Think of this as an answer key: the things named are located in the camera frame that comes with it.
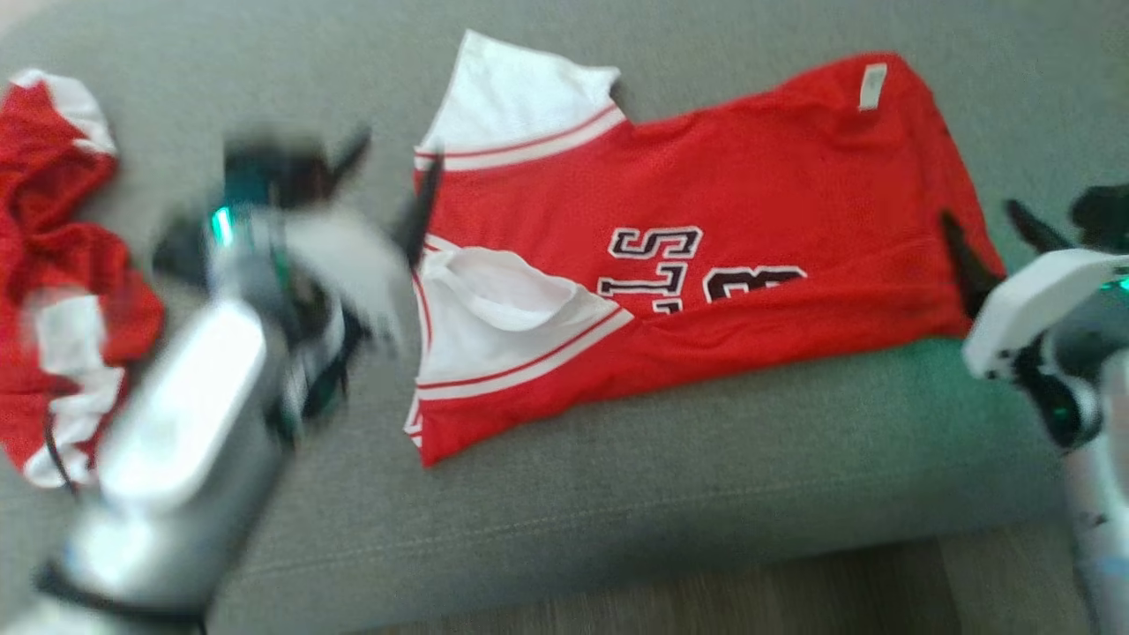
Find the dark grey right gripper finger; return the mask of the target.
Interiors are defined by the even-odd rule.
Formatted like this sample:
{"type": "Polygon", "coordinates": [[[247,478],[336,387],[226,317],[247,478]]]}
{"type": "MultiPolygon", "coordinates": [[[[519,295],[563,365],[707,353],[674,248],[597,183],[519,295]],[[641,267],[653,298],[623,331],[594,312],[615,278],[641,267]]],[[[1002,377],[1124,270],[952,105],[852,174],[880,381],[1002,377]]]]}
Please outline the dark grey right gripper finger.
{"type": "Polygon", "coordinates": [[[1073,247],[1073,242],[1065,238],[1048,221],[1040,220],[1036,214],[1029,210],[1027,205],[1022,205],[1016,198],[1006,201],[1006,214],[1013,229],[1019,233],[1019,238],[1039,254],[1073,247]]]}
{"type": "Polygon", "coordinates": [[[954,214],[944,210],[940,224],[962,306],[968,318],[975,320],[984,302],[1004,281],[1005,276],[984,264],[983,259],[965,238],[964,229],[954,214]]]}

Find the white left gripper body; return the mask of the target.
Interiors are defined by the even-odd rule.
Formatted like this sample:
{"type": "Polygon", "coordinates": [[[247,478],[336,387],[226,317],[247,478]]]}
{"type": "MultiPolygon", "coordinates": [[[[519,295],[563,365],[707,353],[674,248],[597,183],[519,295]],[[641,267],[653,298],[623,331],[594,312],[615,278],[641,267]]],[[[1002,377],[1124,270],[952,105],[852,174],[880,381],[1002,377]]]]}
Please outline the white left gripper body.
{"type": "Polygon", "coordinates": [[[355,354],[396,359],[406,345],[406,221],[386,230],[342,209],[226,205],[170,221],[154,269],[239,296],[281,327],[288,369],[266,417],[286,440],[345,399],[355,354]]]}

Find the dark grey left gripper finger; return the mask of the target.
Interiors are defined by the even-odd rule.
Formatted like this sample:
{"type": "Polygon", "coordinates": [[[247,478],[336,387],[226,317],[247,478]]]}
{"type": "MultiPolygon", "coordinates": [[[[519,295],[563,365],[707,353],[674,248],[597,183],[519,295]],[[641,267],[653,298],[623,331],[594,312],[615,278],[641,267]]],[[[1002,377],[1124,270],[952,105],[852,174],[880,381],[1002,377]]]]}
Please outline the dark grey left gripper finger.
{"type": "Polygon", "coordinates": [[[399,221],[394,225],[393,242],[406,256],[410,270],[415,270],[422,258],[443,173],[444,155],[439,155],[421,174],[415,195],[400,209],[399,221]]]}
{"type": "Polygon", "coordinates": [[[362,165],[364,157],[370,151],[371,127],[355,130],[344,146],[329,160],[331,184],[343,184],[355,171],[362,165]]]}

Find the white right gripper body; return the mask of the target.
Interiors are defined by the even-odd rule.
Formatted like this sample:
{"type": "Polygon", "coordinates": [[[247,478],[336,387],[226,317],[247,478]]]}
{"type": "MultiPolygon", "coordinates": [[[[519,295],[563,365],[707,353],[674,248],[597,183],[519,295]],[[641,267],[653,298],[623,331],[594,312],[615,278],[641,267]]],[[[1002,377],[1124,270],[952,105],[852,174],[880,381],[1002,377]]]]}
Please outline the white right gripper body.
{"type": "Polygon", "coordinates": [[[972,377],[1019,388],[1062,451],[1114,421],[1126,393],[1126,256],[1053,250],[996,286],[962,347],[972,377]]]}

